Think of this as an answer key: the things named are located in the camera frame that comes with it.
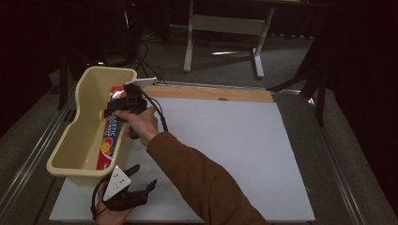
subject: colorful package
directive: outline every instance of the colorful package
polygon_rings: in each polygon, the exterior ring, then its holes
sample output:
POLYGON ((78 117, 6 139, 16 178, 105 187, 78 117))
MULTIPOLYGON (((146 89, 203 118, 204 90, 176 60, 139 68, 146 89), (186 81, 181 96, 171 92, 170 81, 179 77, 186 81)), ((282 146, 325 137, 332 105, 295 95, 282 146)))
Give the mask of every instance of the colorful package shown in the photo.
MULTIPOLYGON (((110 101, 122 98, 125 95, 123 86, 113 86, 111 87, 110 101)), ((105 170, 109 165, 111 165, 120 129, 121 123, 117 120, 116 113, 112 112, 111 115, 106 118, 103 139, 99 148, 97 170, 105 170)))

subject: floor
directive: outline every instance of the floor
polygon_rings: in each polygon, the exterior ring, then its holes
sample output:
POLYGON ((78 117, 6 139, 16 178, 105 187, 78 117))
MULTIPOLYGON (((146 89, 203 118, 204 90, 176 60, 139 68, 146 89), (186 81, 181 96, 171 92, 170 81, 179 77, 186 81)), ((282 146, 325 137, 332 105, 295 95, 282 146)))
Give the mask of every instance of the floor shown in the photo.
MULTIPOLYGON (((141 57, 146 55, 145 70, 137 69, 139 77, 147 73, 167 82, 271 87, 294 77, 312 44, 311 39, 299 37, 268 37, 261 53, 266 77, 258 80, 250 60, 255 38, 198 32, 194 39, 191 72, 185 73, 185 28, 173 28, 169 41, 145 35, 139 46, 141 57)), ((50 77, 56 84, 57 71, 50 77)), ((289 89, 299 90, 302 85, 289 89)), ((314 121, 314 109, 297 92, 275 93, 274 99, 307 187, 316 217, 313 224, 398 224, 333 94, 326 95, 324 127, 314 121)), ((71 102, 58 111, 57 101, 58 96, 45 95, 1 138, 0 188, 5 190, 0 194, 0 206, 5 206, 0 207, 1 224, 67 224, 48 220, 63 179, 50 176, 45 163, 74 110, 71 102), (53 124, 57 129, 48 130, 53 124), (41 140, 43 134, 51 138, 41 140), (18 188, 8 188, 12 181, 19 183, 18 188)))

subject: box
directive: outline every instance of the box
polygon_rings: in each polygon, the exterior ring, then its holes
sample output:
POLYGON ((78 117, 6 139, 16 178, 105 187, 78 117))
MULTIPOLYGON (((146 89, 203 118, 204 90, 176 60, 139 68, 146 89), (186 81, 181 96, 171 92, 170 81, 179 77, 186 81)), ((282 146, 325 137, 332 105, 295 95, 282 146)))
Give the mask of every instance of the box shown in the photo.
POLYGON ((54 176, 68 177, 81 186, 96 184, 115 165, 123 168, 122 155, 131 140, 119 135, 112 162, 106 170, 97 170, 99 149, 106 120, 103 112, 112 86, 136 79, 133 69, 114 67, 88 68, 76 86, 76 116, 62 134, 47 161, 47 170, 54 176))

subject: white surface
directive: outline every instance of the white surface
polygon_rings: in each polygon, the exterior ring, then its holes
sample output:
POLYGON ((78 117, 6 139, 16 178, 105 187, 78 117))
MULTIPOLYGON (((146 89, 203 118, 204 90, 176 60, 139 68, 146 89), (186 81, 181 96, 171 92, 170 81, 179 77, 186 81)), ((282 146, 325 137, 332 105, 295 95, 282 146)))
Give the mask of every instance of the white surface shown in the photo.
MULTIPOLYGON (((169 131, 223 165, 269 222, 314 220, 275 103, 157 100, 169 131)), ((127 162, 129 167, 141 164, 141 170, 131 177, 133 189, 143 189, 158 179, 147 205, 136 208, 129 221, 200 221, 139 141, 132 141, 127 162)), ((92 190, 76 187, 67 179, 50 219, 90 220, 92 190)))

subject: brown jacket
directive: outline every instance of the brown jacket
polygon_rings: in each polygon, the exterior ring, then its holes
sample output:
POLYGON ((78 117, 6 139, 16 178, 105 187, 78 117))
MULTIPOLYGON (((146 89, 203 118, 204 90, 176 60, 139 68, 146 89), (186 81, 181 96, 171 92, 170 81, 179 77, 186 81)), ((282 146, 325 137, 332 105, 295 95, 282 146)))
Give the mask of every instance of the brown jacket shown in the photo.
POLYGON ((228 171, 172 134, 158 134, 146 151, 205 224, 267 224, 228 171))

